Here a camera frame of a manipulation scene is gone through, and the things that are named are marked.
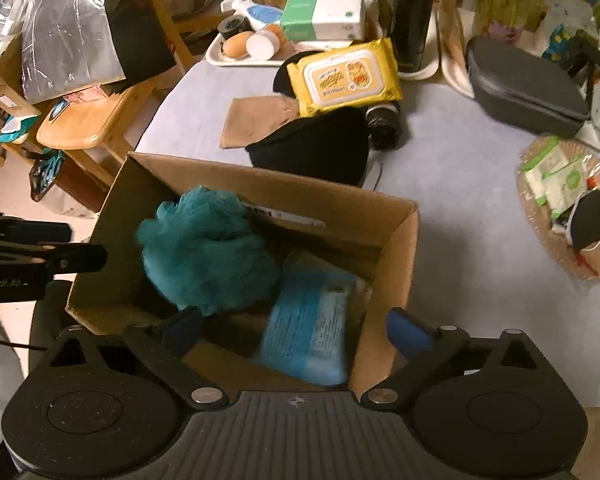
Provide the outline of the teal mesh bath sponge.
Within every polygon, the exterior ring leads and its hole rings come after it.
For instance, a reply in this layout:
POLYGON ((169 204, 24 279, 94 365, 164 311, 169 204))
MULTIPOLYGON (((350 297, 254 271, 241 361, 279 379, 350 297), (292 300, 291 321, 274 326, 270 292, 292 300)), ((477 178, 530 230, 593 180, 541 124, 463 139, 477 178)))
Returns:
POLYGON ((280 265, 231 192, 198 186, 164 202, 135 238, 147 277, 178 310, 237 312, 277 292, 280 265))

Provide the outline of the blue wipes packet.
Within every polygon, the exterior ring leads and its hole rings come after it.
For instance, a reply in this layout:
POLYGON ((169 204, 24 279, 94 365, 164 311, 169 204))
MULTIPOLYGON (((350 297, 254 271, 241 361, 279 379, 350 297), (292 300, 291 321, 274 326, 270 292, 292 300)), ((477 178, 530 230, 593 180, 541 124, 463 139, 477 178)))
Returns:
POLYGON ((355 274, 292 252, 254 360, 307 384, 345 384, 371 294, 355 274))

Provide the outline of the black soft hat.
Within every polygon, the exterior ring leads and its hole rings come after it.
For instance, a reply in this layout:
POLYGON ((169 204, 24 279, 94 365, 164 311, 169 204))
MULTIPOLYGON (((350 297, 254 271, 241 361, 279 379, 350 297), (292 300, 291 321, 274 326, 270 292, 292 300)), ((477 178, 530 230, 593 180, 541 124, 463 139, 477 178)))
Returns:
POLYGON ((370 154, 370 127, 364 110, 341 107, 288 122, 246 151, 256 168, 358 186, 370 154))

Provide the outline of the black garbage bag roll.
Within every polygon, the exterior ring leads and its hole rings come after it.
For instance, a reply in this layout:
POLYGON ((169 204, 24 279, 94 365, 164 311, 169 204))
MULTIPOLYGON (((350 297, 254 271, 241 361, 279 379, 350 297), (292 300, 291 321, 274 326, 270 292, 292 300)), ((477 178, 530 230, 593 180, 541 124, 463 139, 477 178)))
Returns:
POLYGON ((403 124, 399 102, 370 106, 365 112, 370 128, 370 145, 376 151, 395 150, 402 138, 403 124))

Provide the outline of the yellow wet wipes pack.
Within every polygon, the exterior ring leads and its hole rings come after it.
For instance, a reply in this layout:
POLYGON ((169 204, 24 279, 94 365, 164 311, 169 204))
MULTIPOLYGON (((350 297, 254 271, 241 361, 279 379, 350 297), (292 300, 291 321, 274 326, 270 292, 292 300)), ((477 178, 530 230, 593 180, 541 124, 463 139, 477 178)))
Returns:
POLYGON ((403 99, 389 38, 311 54, 286 70, 301 117, 403 99))

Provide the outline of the white strap strip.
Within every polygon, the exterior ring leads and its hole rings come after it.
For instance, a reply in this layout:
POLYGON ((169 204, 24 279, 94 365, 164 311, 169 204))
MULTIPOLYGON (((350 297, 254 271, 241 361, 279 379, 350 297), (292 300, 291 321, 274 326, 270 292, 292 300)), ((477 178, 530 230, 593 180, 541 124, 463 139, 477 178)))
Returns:
POLYGON ((361 183, 361 188, 367 191, 376 191, 378 183, 382 176, 382 170, 384 169, 384 154, 381 152, 370 152, 368 158, 364 178, 361 183))

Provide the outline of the black semicircle foam sponge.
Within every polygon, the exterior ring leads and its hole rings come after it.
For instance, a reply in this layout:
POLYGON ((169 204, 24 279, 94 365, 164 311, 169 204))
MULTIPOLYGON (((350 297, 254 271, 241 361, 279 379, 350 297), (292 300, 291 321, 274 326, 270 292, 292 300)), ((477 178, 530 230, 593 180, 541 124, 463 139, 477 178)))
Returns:
POLYGON ((290 58, 287 58, 285 62, 279 67, 277 70, 274 80, 272 90, 274 93, 282 94, 287 98, 294 99, 296 94, 294 93, 294 88, 292 88, 287 67, 290 64, 298 63, 302 58, 306 56, 317 54, 318 50, 307 50, 302 52, 297 52, 294 55, 291 55, 290 58))

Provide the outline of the brown cardboard box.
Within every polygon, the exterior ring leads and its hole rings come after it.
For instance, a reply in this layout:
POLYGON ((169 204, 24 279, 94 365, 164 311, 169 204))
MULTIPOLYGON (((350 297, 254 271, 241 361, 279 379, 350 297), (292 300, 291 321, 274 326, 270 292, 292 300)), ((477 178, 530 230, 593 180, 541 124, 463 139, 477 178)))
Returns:
POLYGON ((95 224, 102 270, 76 277, 68 312, 97 335, 155 323, 174 308, 205 315, 269 307, 283 264, 334 266, 364 282, 347 331, 344 378, 362 393, 393 370, 389 311, 410 296, 419 229, 406 198, 271 170, 151 154, 123 163, 95 224))

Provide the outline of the black half round sponge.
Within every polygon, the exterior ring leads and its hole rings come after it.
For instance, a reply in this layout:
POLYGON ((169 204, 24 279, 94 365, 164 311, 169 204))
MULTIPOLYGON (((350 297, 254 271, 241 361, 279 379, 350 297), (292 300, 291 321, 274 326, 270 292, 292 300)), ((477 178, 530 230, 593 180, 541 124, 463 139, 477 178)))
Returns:
POLYGON ((576 252, 600 241, 600 190, 585 193, 574 205, 569 235, 576 252))

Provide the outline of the brown egg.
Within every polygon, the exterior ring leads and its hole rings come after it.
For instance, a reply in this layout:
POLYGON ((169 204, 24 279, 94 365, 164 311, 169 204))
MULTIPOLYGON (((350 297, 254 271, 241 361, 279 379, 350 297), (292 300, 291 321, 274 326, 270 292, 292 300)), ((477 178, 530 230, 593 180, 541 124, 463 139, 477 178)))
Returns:
POLYGON ((222 43, 221 53, 230 60, 240 60, 248 55, 247 41, 254 35, 254 32, 238 32, 222 43))

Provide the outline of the white cap orange bottle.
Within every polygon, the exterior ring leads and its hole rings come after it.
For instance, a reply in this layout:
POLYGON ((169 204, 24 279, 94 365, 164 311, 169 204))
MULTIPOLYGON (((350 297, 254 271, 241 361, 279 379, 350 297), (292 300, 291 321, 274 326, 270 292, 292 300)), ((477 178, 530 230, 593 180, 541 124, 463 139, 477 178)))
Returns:
POLYGON ((282 29, 277 24, 268 24, 254 32, 246 41, 247 53, 256 60, 268 61, 286 44, 282 29))

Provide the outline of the black tape roll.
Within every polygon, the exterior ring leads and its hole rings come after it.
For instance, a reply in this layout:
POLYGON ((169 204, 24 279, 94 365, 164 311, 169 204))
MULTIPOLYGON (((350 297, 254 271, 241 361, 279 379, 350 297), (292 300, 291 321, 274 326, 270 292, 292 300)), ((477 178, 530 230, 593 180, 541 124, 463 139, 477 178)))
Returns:
POLYGON ((248 18, 240 14, 229 16, 218 25, 218 33, 224 40, 229 40, 242 32, 251 31, 252 28, 248 18))

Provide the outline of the white spray bottle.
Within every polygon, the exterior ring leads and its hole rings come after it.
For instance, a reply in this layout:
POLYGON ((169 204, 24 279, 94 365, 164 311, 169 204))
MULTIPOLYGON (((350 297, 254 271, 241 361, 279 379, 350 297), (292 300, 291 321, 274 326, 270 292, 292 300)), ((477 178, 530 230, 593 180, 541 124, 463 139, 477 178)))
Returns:
POLYGON ((264 29, 268 25, 279 24, 283 11, 275 6, 255 3, 252 0, 223 0, 221 11, 234 11, 246 18, 253 30, 264 29))

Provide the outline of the right glass vase bamboo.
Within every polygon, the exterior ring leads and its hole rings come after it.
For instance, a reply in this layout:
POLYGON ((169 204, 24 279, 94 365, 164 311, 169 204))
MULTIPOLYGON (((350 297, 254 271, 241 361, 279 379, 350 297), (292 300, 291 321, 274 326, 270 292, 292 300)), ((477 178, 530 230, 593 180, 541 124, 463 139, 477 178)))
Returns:
POLYGON ((530 6, 531 0, 477 0, 474 35, 518 44, 530 6))

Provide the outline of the black thermos bottle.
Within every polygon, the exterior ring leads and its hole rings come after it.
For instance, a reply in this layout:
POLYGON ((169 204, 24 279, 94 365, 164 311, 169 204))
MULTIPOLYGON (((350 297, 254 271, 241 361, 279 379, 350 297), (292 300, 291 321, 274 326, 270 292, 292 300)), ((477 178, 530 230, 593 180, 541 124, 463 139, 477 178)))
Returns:
POLYGON ((422 68, 434 0, 392 0, 390 38, 401 73, 422 68))

